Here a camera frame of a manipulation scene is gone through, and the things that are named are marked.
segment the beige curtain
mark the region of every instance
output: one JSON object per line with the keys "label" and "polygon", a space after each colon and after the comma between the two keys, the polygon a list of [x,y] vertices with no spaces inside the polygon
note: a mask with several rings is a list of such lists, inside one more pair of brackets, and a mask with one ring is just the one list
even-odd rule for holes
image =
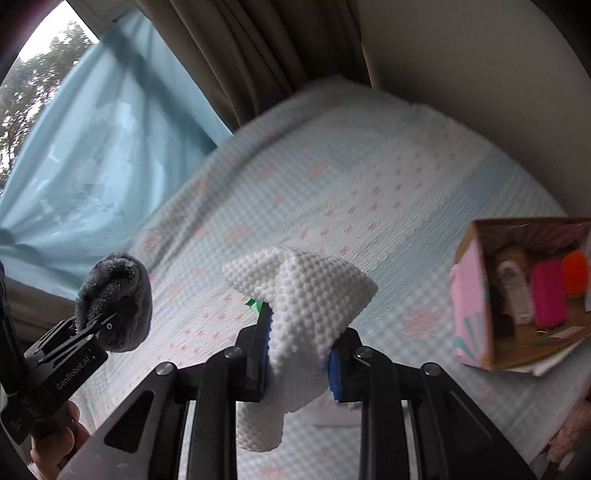
{"label": "beige curtain", "polygon": [[74,302],[6,279],[12,322],[17,336],[35,342],[57,322],[74,315]]}
{"label": "beige curtain", "polygon": [[310,80],[369,84],[356,0],[137,0],[236,130]]}

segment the cardboard box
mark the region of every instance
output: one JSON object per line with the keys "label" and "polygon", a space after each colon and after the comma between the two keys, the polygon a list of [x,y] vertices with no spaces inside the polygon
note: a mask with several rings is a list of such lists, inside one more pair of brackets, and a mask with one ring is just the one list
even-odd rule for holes
{"label": "cardboard box", "polygon": [[508,218],[473,221],[462,239],[451,275],[456,353],[466,365],[488,370],[512,368],[550,356],[591,334],[591,297],[567,299],[568,318],[541,330],[515,326],[512,336],[493,334],[490,286],[497,285],[495,254],[509,245],[527,253],[530,265],[562,258],[581,248],[591,255],[591,218]]}

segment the tree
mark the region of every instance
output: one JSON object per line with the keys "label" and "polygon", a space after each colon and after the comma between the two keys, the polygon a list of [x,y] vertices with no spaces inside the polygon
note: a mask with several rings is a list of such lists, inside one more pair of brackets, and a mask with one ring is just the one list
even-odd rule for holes
{"label": "tree", "polygon": [[27,135],[61,81],[92,45],[80,25],[69,22],[50,51],[22,61],[17,58],[0,86],[0,192]]}

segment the blue gripper pad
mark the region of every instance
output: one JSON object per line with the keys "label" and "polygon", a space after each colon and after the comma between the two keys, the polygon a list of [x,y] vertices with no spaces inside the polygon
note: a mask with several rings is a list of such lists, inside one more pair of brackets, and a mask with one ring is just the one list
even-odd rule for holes
{"label": "blue gripper pad", "polygon": [[340,364],[339,356],[334,348],[330,351],[329,358],[329,387],[330,391],[333,393],[333,398],[336,401],[340,401],[340,395],[342,392],[342,386],[340,384]]}
{"label": "blue gripper pad", "polygon": [[262,382],[261,382],[261,398],[265,396],[265,389],[267,388],[267,366],[269,364],[269,335],[271,334],[271,324],[273,323],[273,316],[271,316],[269,325],[267,326],[267,335],[265,337],[265,346],[261,352],[262,364]]}

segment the sky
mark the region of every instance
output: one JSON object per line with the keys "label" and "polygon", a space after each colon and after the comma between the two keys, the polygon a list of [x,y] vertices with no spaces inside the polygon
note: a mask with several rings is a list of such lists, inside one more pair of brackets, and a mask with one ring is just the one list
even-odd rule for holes
{"label": "sky", "polygon": [[28,60],[38,53],[46,53],[49,51],[49,44],[58,33],[65,30],[68,22],[77,22],[86,35],[92,40],[92,43],[97,43],[99,40],[94,33],[91,32],[80,19],[68,2],[60,3],[55,9],[45,17],[45,20],[39,24],[37,29],[33,32],[25,46],[22,48],[19,56],[21,60]]}

